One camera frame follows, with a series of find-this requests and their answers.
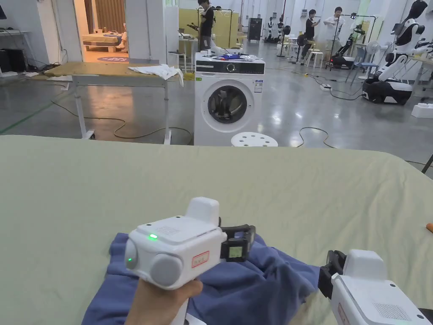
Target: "man in white shirt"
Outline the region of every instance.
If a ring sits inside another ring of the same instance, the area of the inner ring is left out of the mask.
[[[333,56],[341,47],[341,43],[339,41],[339,35],[341,31],[341,27],[344,25],[345,20],[343,17],[340,17],[343,9],[341,7],[335,8],[334,16],[329,17],[324,20],[323,23],[327,27],[326,29],[326,51],[330,56]]]

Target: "red label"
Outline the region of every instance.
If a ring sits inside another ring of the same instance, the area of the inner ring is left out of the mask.
[[[192,258],[192,268],[195,268],[203,263],[206,263],[209,260],[209,251],[201,253]]]
[[[338,314],[340,315],[341,321],[344,325],[350,325],[349,320],[347,319],[346,313],[343,310],[341,304],[338,304]]]

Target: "bed in room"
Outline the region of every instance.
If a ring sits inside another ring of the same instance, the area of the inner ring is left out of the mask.
[[[196,196],[219,201],[224,226],[253,224],[308,264],[374,250],[417,307],[433,307],[433,181],[390,154],[32,136],[0,136],[0,150],[5,324],[80,324],[116,233],[183,214]],[[336,320],[317,292],[291,324]]]
[[[90,46],[96,47],[106,47],[108,48],[108,52],[115,52],[116,46],[118,46],[122,41],[122,34],[88,34],[82,35],[81,40],[83,45],[86,46],[86,50],[89,51]]]

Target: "hand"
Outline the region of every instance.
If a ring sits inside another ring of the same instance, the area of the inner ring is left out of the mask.
[[[125,325],[170,325],[183,303],[199,295],[202,289],[198,280],[176,290],[163,290],[139,279]]]

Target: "blue item on washing machine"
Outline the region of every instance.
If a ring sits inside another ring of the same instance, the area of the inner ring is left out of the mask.
[[[241,57],[238,54],[224,54],[220,56],[220,58],[226,59],[226,60],[240,60]]]

